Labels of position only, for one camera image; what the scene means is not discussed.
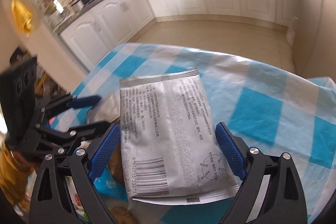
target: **cabinet handle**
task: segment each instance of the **cabinet handle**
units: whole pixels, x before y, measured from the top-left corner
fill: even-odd
[[[124,9],[124,12],[127,12],[129,10],[129,7],[128,7],[126,1],[122,2],[122,6],[123,6],[123,9]]]
[[[100,28],[100,26],[98,25],[98,23],[97,23],[96,21],[94,21],[93,24],[94,24],[96,30],[97,30],[98,32],[101,32],[101,28]]]

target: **circular logo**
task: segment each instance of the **circular logo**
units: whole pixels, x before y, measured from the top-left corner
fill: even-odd
[[[217,181],[226,171],[223,157],[209,153],[209,156],[200,164],[203,176],[201,179],[207,178]]]

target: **beige tile floor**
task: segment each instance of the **beige tile floor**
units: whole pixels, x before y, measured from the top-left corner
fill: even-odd
[[[286,35],[265,27],[206,20],[157,22],[137,42],[225,52],[296,73]]]

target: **baseboard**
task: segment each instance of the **baseboard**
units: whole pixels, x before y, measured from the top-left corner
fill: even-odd
[[[156,23],[156,18],[151,20],[145,27],[143,27],[140,31],[138,31],[135,35],[132,36],[132,38],[128,42],[136,42],[141,36],[144,35],[145,32],[147,32],[150,28],[152,28]]]
[[[228,16],[228,15],[178,15],[178,16],[166,16],[166,17],[157,17],[157,22],[163,21],[176,21],[176,20],[215,20],[215,21],[226,21],[226,22],[235,22],[243,23],[248,25],[254,25],[258,27],[265,27],[279,32],[287,32],[287,26],[279,25],[274,22],[260,20],[249,17],[240,17],[240,16]]]

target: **yellow cloth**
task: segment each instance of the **yellow cloth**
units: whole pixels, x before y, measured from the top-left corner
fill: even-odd
[[[32,33],[33,26],[30,24],[32,20],[31,12],[29,12],[29,10],[24,6],[24,4],[20,0],[12,0],[11,6],[14,21],[19,31]]]
[[[0,152],[0,187],[11,205],[24,200],[29,175],[32,167],[22,166],[2,144]]]

